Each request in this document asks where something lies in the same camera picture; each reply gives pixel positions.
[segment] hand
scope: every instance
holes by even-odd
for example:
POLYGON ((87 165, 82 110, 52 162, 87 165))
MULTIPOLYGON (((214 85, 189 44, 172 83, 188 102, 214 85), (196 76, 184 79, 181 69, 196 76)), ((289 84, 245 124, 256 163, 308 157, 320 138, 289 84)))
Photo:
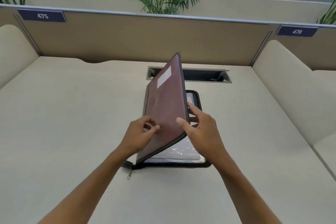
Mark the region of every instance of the hand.
POLYGON ((123 140, 117 147, 127 158, 141 151, 152 139, 153 135, 160 129, 155 121, 149 116, 143 116, 132 121, 124 135, 123 140))
POLYGON ((190 121, 198 124, 191 126, 182 118, 177 118, 176 122, 187 133, 197 152, 211 163, 214 163, 221 155, 227 154, 219 135, 216 121, 193 104, 188 103, 188 107, 191 114, 195 115, 195 117, 190 117, 190 121))

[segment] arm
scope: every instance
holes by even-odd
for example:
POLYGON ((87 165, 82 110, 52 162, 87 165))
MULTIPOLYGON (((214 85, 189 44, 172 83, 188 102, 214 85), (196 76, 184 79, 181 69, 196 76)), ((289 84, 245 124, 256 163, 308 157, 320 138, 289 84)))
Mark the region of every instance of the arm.
POLYGON ((88 223, 123 161, 143 149, 159 129, 148 116, 132 121, 120 145, 38 224, 88 223))
POLYGON ((242 224, 281 224, 227 153, 216 121, 192 104, 188 106, 195 115, 190 121, 198 124, 191 126, 182 118, 177 118, 176 122, 185 130, 195 149, 220 173, 242 224))

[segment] right hand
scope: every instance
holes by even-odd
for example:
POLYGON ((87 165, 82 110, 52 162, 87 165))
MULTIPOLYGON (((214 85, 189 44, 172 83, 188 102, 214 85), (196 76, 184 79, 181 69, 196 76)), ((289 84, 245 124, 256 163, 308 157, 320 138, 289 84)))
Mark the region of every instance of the right hand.
POLYGON ((190 122, 196 122, 191 126, 186 120, 177 118, 176 122, 187 133, 192 145, 197 152, 211 163, 223 154, 227 154, 221 136, 219 135, 216 121, 210 115, 202 112, 193 104, 188 102, 188 107, 192 115, 190 122))

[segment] forearm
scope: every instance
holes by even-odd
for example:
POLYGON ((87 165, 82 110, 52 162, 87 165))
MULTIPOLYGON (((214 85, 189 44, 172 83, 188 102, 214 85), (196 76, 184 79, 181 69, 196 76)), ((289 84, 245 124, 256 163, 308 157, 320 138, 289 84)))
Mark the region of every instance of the forearm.
POLYGON ((229 154, 222 154, 213 164, 224 181, 242 224, 281 223, 229 154))
POLYGON ((39 224, 86 224, 127 156, 116 149, 39 224))

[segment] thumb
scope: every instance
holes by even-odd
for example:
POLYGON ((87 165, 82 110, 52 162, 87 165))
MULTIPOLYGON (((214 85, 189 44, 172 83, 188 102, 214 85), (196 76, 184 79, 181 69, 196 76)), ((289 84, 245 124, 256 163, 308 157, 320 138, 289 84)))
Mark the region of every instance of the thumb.
POLYGON ((150 130, 148 130, 147 132, 145 132, 146 138, 151 139, 153 137, 153 135, 158 132, 160 129, 159 125, 156 125, 154 127, 152 127, 150 130))
POLYGON ((180 125, 181 128, 189 135, 191 131, 194 129, 186 120, 182 118, 176 118, 177 124, 180 125))

